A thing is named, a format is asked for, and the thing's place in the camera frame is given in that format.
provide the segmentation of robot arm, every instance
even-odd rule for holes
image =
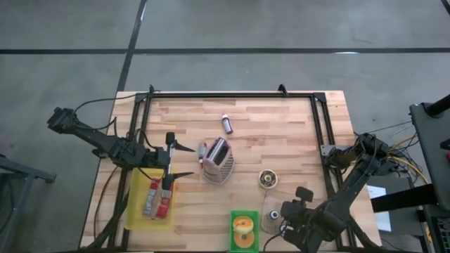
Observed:
[[[336,194],[315,209],[306,208],[306,202],[312,201],[313,193],[299,187],[295,195],[300,201],[284,202],[281,207],[281,216],[287,222],[283,239],[302,252],[314,253],[323,240],[330,242],[336,239],[349,224],[357,226],[350,215],[350,206],[369,178],[386,162],[388,150],[387,144],[370,134],[361,135],[355,145],[346,150],[332,150],[326,159],[327,167],[344,169],[356,160],[355,167]],[[363,245],[376,246],[364,237],[359,227],[354,230]]]

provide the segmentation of small bottle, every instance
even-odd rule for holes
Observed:
[[[228,115],[222,114],[222,124],[224,125],[226,134],[232,134],[233,129],[231,128],[230,119],[228,118]]]

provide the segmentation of roll of tape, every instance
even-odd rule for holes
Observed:
[[[272,189],[278,183],[278,177],[274,171],[265,169],[259,173],[259,185],[264,189]]]
[[[269,219],[276,220],[280,217],[280,214],[277,211],[269,212]]]

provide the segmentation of silver toaster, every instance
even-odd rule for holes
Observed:
[[[218,138],[203,157],[203,176],[208,182],[221,185],[230,177],[234,164],[231,146],[224,138]]]

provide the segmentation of white paper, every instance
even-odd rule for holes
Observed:
[[[371,199],[386,195],[386,189],[376,186],[367,186],[368,194]],[[391,232],[391,221],[389,219],[389,212],[379,212],[375,214],[378,230]]]

